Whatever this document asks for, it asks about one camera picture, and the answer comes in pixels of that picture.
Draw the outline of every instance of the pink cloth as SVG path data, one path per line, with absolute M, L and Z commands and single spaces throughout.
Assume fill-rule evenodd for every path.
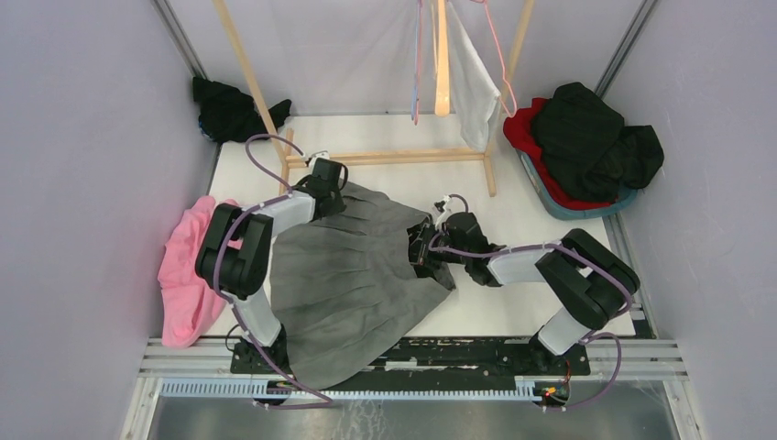
M 234 200 L 225 202 L 237 205 Z M 165 308 L 162 328 L 165 347 L 190 346 L 211 328 L 224 309 L 224 300 L 194 273 L 197 253 L 215 206 L 213 197 L 200 197 L 192 209 L 183 212 L 181 222 L 165 244 L 165 257 L 158 276 Z

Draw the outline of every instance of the black cloth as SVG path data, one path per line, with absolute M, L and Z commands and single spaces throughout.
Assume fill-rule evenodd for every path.
M 266 135 L 267 128 L 254 107 L 254 99 L 237 88 L 194 77 L 194 102 L 200 105 L 200 130 L 210 140 L 246 142 L 254 135 Z M 286 99 L 269 109 L 275 127 L 283 127 L 291 110 Z
M 531 121 L 542 163 L 564 191 L 586 202 L 614 202 L 620 185 L 644 188 L 663 165 L 652 126 L 625 126 L 580 82 L 556 89 Z

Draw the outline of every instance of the gray fabric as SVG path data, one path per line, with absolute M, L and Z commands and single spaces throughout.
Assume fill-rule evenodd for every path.
M 341 214 L 278 236 L 270 270 L 291 370 L 320 389 L 355 375 L 449 293 L 408 262 L 407 229 L 426 213 L 353 183 L 343 196 Z

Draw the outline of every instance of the red cloth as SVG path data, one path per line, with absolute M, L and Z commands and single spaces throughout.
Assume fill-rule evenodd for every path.
M 540 148 L 531 136 L 531 120 L 540 113 L 548 100 L 534 98 L 531 100 L 531 108 L 521 108 L 513 117 L 505 119 L 503 130 L 505 137 L 515 149 L 523 151 L 531 158 L 531 163 L 540 174 L 542 184 L 550 193 L 553 201 L 567 209 L 585 211 L 588 209 L 605 208 L 612 203 L 608 202 L 582 202 L 573 199 L 564 192 L 561 185 L 551 177 L 545 164 L 542 163 L 542 148 Z

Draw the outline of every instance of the white wall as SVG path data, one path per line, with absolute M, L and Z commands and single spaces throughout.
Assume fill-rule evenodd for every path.
M 606 101 L 662 171 L 624 213 L 710 439 L 775 437 L 777 3 L 660 2 Z
M 144 0 L 0 2 L 0 438 L 116 438 L 213 146 Z
M 452 0 L 478 54 L 501 87 L 482 5 Z M 432 31 L 425 0 L 421 110 L 434 102 Z M 170 0 L 212 80 L 247 92 L 211 0 Z M 535 3 L 513 87 L 524 104 L 559 85 L 596 87 L 640 0 Z M 409 113 L 418 0 L 226 0 L 268 105 L 290 98 L 296 115 Z M 523 8 L 490 0 L 505 60 Z

